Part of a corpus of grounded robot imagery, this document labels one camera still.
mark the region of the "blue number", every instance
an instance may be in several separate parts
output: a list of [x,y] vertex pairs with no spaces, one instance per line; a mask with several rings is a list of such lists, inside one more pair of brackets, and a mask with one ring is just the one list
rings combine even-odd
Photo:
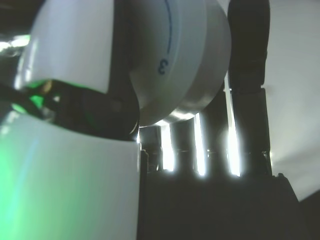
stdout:
[[166,67],[169,65],[167,59],[162,59],[159,64],[158,73],[164,75],[166,73]]

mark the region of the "white robotic arm segment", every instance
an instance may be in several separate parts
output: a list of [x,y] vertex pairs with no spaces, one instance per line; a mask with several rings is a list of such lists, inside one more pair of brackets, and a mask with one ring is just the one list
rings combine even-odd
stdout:
[[114,0],[47,0],[19,64],[15,88],[56,79],[107,93]]

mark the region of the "number 3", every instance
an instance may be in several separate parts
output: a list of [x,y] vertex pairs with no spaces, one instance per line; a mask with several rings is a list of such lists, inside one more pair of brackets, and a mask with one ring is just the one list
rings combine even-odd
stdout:
[[169,65],[167,59],[162,59],[159,64],[158,73],[164,75],[166,73],[165,68]]

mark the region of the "black cable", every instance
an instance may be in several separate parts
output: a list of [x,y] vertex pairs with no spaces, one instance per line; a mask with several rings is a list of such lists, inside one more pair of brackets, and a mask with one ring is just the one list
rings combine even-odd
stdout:
[[0,101],[17,104],[25,109],[30,115],[39,119],[43,119],[41,111],[26,95],[2,83],[0,83]]

